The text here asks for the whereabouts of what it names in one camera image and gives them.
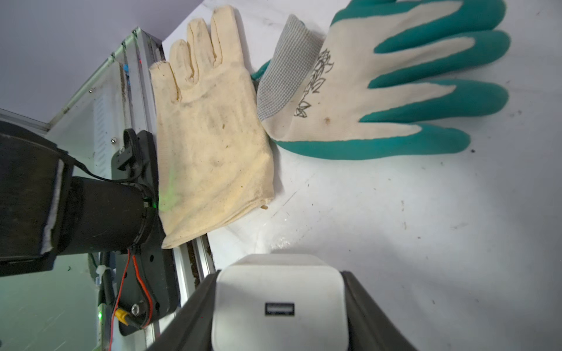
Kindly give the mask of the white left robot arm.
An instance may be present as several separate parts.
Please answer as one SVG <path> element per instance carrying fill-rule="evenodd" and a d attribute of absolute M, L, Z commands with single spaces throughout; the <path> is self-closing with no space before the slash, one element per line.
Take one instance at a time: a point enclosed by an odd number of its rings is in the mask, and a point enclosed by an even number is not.
<path fill-rule="evenodd" d="M 1 123 L 1 275 L 99 254 L 99 350 L 112 348 L 115 330 L 127 336 L 167 314 L 174 318 L 153 350 L 210 350 L 216 277 L 181 303 L 173 255 L 162 248 L 154 137 L 127 129 L 123 141 L 105 178 L 57 144 Z"/>

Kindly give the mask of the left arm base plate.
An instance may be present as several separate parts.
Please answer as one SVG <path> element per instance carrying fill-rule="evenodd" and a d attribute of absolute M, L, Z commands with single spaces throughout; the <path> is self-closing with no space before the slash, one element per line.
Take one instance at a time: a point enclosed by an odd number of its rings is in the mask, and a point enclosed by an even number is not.
<path fill-rule="evenodd" d="M 176 268 L 171 250 L 164 250 L 159 218 L 158 172 L 152 133 L 123 132 L 124 151 L 111 158 L 113 181 L 97 192 L 97 210 L 105 238 L 103 248 L 114 256 L 118 307 L 131 312 L 133 323 L 117 324 L 129 336 L 175 311 L 179 304 Z"/>

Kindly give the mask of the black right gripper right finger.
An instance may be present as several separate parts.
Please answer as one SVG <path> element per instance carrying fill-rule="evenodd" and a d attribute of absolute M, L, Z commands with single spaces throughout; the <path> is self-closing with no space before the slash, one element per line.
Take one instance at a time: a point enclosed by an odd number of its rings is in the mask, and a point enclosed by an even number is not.
<path fill-rule="evenodd" d="M 360 281 L 349 271 L 341 272 L 345 284 L 349 350 L 409 350 L 416 348 L 376 304 Z"/>

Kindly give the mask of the green coated work glove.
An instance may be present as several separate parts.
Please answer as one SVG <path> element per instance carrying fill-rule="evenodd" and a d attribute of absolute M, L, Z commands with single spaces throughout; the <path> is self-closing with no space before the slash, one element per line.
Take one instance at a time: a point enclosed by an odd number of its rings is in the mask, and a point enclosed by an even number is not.
<path fill-rule="evenodd" d="M 504 1 L 352 1 L 325 38 L 290 16 L 256 74 L 258 117 L 281 148 L 320 159 L 454 154 L 443 118 L 499 112 L 508 91 L 450 79 L 509 50 Z"/>

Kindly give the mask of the beige cloth glove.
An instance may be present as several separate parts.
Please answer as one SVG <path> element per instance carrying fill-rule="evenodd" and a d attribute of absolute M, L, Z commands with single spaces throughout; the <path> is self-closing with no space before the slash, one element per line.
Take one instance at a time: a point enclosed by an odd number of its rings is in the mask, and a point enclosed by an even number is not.
<path fill-rule="evenodd" d="M 210 22 L 192 20 L 150 75 L 169 250 L 269 203 L 274 160 L 231 6 L 215 9 Z"/>

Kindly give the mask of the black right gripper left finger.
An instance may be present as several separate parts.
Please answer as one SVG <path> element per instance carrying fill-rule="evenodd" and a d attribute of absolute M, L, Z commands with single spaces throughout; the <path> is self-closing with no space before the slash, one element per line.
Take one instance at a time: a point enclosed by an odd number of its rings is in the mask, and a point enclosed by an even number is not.
<path fill-rule="evenodd" d="M 212 321 L 219 272 L 203 280 L 149 351 L 213 350 Z"/>

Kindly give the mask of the white USB charger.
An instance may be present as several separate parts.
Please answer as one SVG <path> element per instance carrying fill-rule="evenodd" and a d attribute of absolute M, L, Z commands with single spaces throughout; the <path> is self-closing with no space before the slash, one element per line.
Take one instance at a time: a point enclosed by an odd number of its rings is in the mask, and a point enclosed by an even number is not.
<path fill-rule="evenodd" d="M 347 350 L 342 274 L 309 254 L 251 254 L 218 273 L 214 350 Z"/>

